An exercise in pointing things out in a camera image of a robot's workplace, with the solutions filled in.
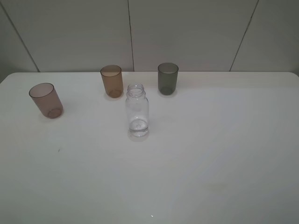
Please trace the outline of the clear plastic water bottle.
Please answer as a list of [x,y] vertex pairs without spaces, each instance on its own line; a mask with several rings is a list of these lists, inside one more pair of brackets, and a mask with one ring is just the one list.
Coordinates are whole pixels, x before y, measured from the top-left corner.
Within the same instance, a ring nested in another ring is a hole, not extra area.
[[143,137],[149,131],[149,101],[142,84],[130,84],[125,101],[128,130],[135,137]]

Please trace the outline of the grey translucent cup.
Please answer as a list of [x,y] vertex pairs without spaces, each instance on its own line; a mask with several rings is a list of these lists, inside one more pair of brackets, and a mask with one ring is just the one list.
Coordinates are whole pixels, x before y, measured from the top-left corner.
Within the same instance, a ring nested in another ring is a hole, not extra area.
[[176,90],[178,66],[174,63],[162,63],[158,66],[158,89],[169,96]]

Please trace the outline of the amber translucent cup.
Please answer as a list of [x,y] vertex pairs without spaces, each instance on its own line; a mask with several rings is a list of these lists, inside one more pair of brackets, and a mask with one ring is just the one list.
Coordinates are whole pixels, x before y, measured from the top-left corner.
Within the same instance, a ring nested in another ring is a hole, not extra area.
[[100,70],[106,94],[111,98],[118,98],[123,93],[121,68],[117,65],[107,65]]

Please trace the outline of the pink translucent cup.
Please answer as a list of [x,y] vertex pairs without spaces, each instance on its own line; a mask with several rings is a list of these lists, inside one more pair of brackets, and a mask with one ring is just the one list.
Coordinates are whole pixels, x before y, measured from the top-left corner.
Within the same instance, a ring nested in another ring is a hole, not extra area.
[[29,95],[43,116],[56,119],[63,114],[63,105],[53,84],[37,84],[29,90]]

